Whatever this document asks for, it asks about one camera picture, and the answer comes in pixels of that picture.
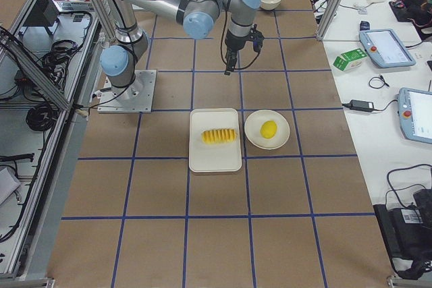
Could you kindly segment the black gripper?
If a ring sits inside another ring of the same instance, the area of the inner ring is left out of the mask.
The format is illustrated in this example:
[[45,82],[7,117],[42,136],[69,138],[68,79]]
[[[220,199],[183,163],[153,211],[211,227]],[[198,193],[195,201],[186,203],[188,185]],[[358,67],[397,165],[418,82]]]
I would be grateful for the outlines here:
[[237,54],[238,51],[244,48],[246,41],[251,39],[252,28],[248,29],[248,32],[243,36],[238,36],[233,33],[231,30],[228,30],[225,35],[225,45],[226,45],[226,69],[224,74],[226,76],[230,76],[233,72],[233,69],[236,68],[237,63]]

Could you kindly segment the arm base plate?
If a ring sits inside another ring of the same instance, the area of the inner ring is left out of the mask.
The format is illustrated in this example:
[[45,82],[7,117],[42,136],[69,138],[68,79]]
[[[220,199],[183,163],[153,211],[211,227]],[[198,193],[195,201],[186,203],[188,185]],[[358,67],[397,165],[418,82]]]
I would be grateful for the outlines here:
[[123,89],[113,87],[108,77],[105,78],[105,88],[98,98],[99,113],[150,113],[152,111],[156,70],[136,70],[134,82],[123,92]]

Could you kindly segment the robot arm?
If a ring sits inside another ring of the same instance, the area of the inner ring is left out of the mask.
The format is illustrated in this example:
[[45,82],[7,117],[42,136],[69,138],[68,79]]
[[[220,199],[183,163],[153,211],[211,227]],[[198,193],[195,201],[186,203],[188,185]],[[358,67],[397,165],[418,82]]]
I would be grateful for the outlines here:
[[224,12],[225,30],[221,39],[226,52],[221,59],[225,75],[238,69],[238,53],[247,42],[252,43],[257,55],[261,53],[264,37],[254,23],[260,3],[261,0],[113,0],[119,7],[117,33],[127,37],[131,37],[136,24],[133,5],[176,21],[195,40],[206,38]]

